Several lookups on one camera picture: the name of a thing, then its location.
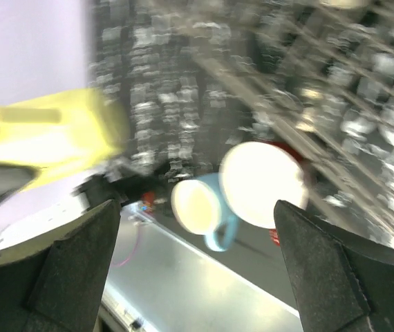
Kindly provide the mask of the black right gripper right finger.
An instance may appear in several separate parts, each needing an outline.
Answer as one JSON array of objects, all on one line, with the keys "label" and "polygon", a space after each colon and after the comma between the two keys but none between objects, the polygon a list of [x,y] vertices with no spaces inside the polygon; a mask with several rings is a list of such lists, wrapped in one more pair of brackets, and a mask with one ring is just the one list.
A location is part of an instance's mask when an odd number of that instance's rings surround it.
[{"label": "black right gripper right finger", "polygon": [[287,201],[274,220],[304,331],[394,331],[394,249]]}]

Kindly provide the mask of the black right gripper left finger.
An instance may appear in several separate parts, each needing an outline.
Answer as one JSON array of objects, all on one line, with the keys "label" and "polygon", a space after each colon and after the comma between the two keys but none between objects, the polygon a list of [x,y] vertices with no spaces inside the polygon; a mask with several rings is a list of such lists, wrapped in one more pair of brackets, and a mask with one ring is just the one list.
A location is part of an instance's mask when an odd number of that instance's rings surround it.
[{"label": "black right gripper left finger", "polygon": [[92,331],[120,224],[108,200],[0,250],[0,332]]}]

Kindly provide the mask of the yellow-green mug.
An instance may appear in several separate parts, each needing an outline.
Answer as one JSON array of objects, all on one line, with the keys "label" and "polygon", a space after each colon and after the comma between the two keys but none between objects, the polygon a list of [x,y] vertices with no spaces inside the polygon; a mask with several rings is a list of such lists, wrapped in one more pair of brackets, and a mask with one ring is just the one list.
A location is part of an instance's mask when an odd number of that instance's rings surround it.
[{"label": "yellow-green mug", "polygon": [[36,170],[26,190],[122,154],[130,136],[123,107],[96,89],[73,89],[0,106],[0,164]]}]

